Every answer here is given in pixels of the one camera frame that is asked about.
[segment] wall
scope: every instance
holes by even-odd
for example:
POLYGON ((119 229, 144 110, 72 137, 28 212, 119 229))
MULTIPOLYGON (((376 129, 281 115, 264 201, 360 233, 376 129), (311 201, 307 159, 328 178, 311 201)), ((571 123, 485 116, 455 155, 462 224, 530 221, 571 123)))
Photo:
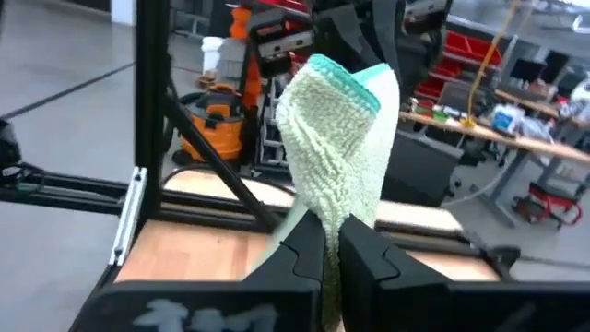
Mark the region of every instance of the wall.
POLYGON ((136 0, 111 0, 111 21, 134 26, 136 24, 136 0))

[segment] white cable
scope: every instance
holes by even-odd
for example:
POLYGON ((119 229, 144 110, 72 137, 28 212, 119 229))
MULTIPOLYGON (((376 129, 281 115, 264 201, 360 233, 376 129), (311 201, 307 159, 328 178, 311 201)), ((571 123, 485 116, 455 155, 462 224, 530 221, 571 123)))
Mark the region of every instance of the white cable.
POLYGON ((488 184, 486 184, 486 186, 484 186, 483 188, 477 190, 477 192, 475 192, 475 193, 473 193, 471 195, 467 195, 467 196, 458 198, 458 199, 453 200, 453 201, 450 201, 450 202, 444 202, 444 203, 441 204, 441 208, 447 208, 447 207, 450 207, 450 206, 453 206, 453 205, 456 205, 456 204, 459 204, 459 203, 466 202, 468 200, 472 200, 473 198, 476 198, 477 196, 479 196, 479 195, 487 192, 488 190, 490 190, 490 188, 493 185, 495 185, 500 180, 500 178, 504 175, 504 173, 506 172, 506 170, 508 170, 508 165, 506 165, 498 173, 498 175, 496 175, 496 177, 493 180, 491 180, 488 184))

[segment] computer monitor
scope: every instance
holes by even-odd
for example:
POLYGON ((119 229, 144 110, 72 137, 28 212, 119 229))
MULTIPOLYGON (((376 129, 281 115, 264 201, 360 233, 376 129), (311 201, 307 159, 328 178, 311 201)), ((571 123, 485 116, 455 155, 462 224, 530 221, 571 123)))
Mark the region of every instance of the computer monitor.
POLYGON ((510 76, 530 83, 540 78, 546 67, 545 63, 518 59, 510 76))

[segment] terry cloth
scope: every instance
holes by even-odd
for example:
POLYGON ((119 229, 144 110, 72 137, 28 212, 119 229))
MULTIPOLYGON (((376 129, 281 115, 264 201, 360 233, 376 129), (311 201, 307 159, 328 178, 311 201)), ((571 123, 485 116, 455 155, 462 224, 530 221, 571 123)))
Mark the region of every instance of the terry cloth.
POLYGON ((338 230, 351 213, 374 224, 398 111, 399 87, 388 65, 351 75, 320 54, 279 99, 277 125, 298 192, 294 208, 311 209, 326 233, 322 316, 328 332, 337 329, 341 312, 338 230))

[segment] yellow cable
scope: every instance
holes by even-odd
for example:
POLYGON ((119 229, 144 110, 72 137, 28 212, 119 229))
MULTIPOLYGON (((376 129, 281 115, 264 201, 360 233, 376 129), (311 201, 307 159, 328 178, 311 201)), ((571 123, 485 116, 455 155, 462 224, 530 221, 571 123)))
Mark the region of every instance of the yellow cable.
POLYGON ((510 13, 504 21, 504 25, 501 27, 500 31, 498 31, 496 36, 494 36, 494 39, 491 41, 491 45, 488 49, 488 53, 486 54, 486 57, 483 59, 483 62, 479 66, 478 75, 476 76, 476 79, 473 82, 473 85, 471 86, 471 90, 469 91, 469 99, 467 100, 467 118, 461 120, 461 124, 463 126, 470 128, 476 126, 476 121, 473 117, 473 97, 475 96, 475 93, 479 88, 479 83, 481 83, 481 79, 484 76, 486 68, 488 67, 491 57, 494 54, 494 51, 498 47, 498 44, 500 43, 502 37, 504 37, 504 35, 506 34, 506 30, 508 30, 510 22, 513 20, 514 14, 516 14, 516 9, 518 9, 521 2, 522 0, 513 0, 512 4, 510 5, 510 13))

